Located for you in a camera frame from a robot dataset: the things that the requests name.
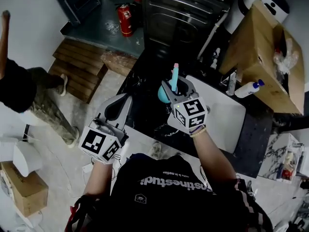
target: camouflage pants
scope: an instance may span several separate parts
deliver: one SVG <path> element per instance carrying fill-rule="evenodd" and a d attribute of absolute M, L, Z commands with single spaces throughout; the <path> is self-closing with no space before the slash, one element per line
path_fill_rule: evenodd
<path fill-rule="evenodd" d="M 57 75 L 48 74 L 41 67 L 31 68 L 28 71 L 37 84 L 37 93 L 29 110 L 49 124 L 67 145 L 72 144 L 76 138 L 76 132 L 46 92 L 47 89 L 54 88 L 58 94 L 61 94 L 63 79 Z"/>

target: white bottle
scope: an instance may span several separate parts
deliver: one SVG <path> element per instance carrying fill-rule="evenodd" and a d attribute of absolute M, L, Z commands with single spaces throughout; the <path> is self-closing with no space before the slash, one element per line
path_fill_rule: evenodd
<path fill-rule="evenodd" d="M 248 82 L 244 86 L 237 89 L 235 91 L 235 95 L 238 98 L 245 98 L 246 96 L 251 95 L 251 94 L 259 91 L 260 86 L 263 86 L 263 85 L 265 85 L 265 84 L 261 79 L 259 79 L 258 83 L 257 82 Z"/>

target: hand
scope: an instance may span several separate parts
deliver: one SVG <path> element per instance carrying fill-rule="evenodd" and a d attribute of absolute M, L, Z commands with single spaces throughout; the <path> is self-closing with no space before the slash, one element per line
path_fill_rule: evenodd
<path fill-rule="evenodd" d="M 2 27 L 7 27 L 10 23 L 11 14 L 8 10 L 2 12 L 1 19 L 2 19 Z"/>

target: person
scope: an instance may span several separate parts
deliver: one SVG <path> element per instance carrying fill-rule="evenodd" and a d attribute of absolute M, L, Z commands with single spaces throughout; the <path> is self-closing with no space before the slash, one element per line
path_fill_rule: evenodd
<path fill-rule="evenodd" d="M 2 12 L 2 35 L 0 40 L 0 102 L 17 113 L 30 111 L 48 123 L 68 147 L 74 147 L 79 138 L 61 111 L 48 97 L 46 90 L 54 88 L 58 94 L 66 94 L 68 78 L 62 74 L 48 74 L 43 68 L 24 69 L 8 59 L 9 11 Z"/>
<path fill-rule="evenodd" d="M 65 231 L 272 231 L 270 219 L 247 194 L 244 180 L 236 178 L 206 128 L 191 137 L 212 189 L 180 155 L 155 160 L 139 153 L 119 169 L 110 195 L 112 165 L 96 161 Z"/>

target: black and white marker cube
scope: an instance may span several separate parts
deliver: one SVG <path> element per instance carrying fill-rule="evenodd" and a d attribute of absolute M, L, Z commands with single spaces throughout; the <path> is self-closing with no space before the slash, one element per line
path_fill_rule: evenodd
<path fill-rule="evenodd" d="M 112 164 L 113 156 L 121 145 L 117 137 L 85 127 L 78 147 L 94 159 L 105 164 Z"/>
<path fill-rule="evenodd" d="M 207 108 L 202 97 L 174 105 L 176 119 L 187 129 L 206 124 Z"/>

